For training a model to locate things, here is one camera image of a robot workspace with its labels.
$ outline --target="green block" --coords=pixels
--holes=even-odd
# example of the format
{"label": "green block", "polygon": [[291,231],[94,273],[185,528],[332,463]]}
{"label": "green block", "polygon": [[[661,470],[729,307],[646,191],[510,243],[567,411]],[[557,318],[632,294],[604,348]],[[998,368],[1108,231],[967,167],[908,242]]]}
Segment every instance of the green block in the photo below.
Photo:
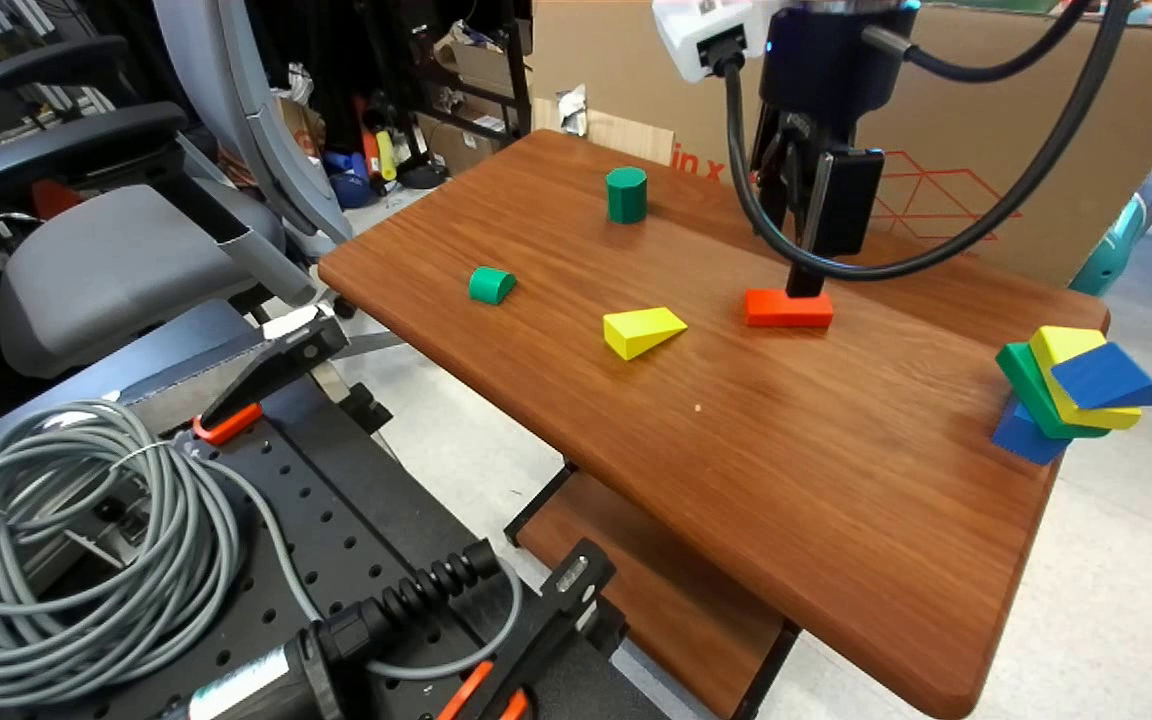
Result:
{"label": "green block", "polygon": [[504,295],[518,289],[511,273],[481,266],[470,273],[470,295],[477,305],[504,305]]}
{"label": "green block", "polygon": [[1108,427],[1086,427],[1086,423],[1059,422],[1059,411],[1047,396],[1046,373],[1039,373],[1029,345],[1006,345],[1000,368],[1006,368],[1020,407],[1039,423],[1046,438],[1054,438],[1054,440],[1108,438]]}
{"label": "green block", "polygon": [[611,167],[610,171],[610,221],[639,223],[650,218],[650,171],[646,167]]}

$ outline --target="wooden table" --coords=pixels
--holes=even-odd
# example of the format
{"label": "wooden table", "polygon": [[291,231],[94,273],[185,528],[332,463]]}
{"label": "wooden table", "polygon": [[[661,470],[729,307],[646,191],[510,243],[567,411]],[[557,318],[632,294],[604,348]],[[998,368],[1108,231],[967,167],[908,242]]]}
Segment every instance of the wooden table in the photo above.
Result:
{"label": "wooden table", "polygon": [[[994,356],[1105,307],[957,260],[834,285],[825,336],[757,333],[742,294],[785,266],[732,191],[650,167],[650,223],[611,227],[617,163],[529,135],[320,273],[908,705],[974,714],[1054,494],[1054,470],[987,440],[1009,396]],[[477,266],[520,277],[504,307],[470,302]],[[601,318],[650,305],[691,329],[623,364]]]}

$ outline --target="chair armrest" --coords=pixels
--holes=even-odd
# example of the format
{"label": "chair armrest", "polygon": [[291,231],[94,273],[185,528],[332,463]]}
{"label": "chair armrest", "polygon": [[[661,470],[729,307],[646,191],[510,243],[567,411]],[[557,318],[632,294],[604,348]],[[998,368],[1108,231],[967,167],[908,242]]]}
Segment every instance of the chair armrest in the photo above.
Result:
{"label": "chair armrest", "polygon": [[83,118],[12,143],[0,143],[0,191],[44,177],[83,177],[148,154],[176,154],[185,113],[176,103],[135,103],[108,118]]}
{"label": "chair armrest", "polygon": [[77,85],[87,76],[106,76],[119,62],[127,62],[127,41],[119,35],[44,43],[0,62],[0,88]]}

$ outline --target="stacked blocks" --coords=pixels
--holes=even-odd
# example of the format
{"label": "stacked blocks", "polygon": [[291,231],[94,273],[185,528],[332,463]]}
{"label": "stacked blocks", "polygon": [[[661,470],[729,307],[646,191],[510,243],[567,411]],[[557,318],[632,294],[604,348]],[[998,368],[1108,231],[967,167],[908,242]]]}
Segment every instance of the stacked blocks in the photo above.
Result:
{"label": "stacked blocks", "polygon": [[681,336],[687,325],[670,313],[670,307],[639,307],[639,313],[610,313],[604,318],[604,345],[622,356],[622,359],[636,359],[650,348]]}
{"label": "stacked blocks", "polygon": [[746,294],[746,325],[747,329],[828,329],[834,302],[820,295],[789,295],[785,289],[747,289]]}
{"label": "stacked blocks", "polygon": [[470,273],[470,295],[477,305],[504,305],[504,295],[518,289],[511,273],[481,266]]}
{"label": "stacked blocks", "polygon": [[646,167],[611,167],[610,171],[610,221],[639,223],[650,218],[650,171]]}
{"label": "stacked blocks", "polygon": [[1006,345],[1000,368],[1015,391],[994,440],[1031,463],[1058,459],[1081,438],[1132,427],[1152,405],[1148,373],[1098,329],[1046,325],[1029,345]]}

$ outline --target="black cable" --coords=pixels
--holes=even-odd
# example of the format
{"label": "black cable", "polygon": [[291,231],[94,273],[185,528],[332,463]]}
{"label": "black cable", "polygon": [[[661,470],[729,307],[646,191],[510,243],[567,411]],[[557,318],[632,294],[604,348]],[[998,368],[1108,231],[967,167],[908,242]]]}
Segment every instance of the black cable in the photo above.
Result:
{"label": "black cable", "polygon": [[1081,132],[1105,76],[1108,63],[1123,41],[1132,17],[1132,0],[1108,0],[1105,17],[1101,17],[1101,34],[1091,41],[1090,63],[1068,97],[1068,103],[1059,109],[1047,141],[1039,143],[1039,154],[1029,162],[1029,167],[1015,177],[1015,186],[986,214],[977,218],[964,231],[948,236],[945,243],[922,253],[922,256],[906,256],[894,266],[846,266],[846,260],[828,260],[815,256],[807,247],[801,247],[798,242],[789,242],[776,221],[760,208],[752,186],[747,186],[747,157],[746,157],[746,113],[742,113],[742,58],[718,63],[725,72],[729,85],[729,163],[732,163],[732,190],[742,198],[746,218],[757,223],[757,231],[794,266],[805,266],[820,277],[835,277],[835,279],[898,279],[898,277],[912,277],[924,273],[932,266],[945,266],[954,256],[960,256],[964,247],[981,243],[987,231],[998,231],[1058,167],[1058,162],[1066,157],[1068,141]]}
{"label": "black cable", "polygon": [[1081,23],[1086,12],[1090,12],[1090,0],[1066,3],[1058,23],[1047,23],[1047,34],[1031,50],[1023,50],[1020,58],[1013,58],[1006,63],[967,70],[967,63],[954,63],[945,58],[932,58],[922,43],[908,43],[906,62],[912,62],[918,70],[924,70],[932,76],[957,82],[957,85],[998,85],[998,82],[1020,76],[1023,70],[1046,62]]}

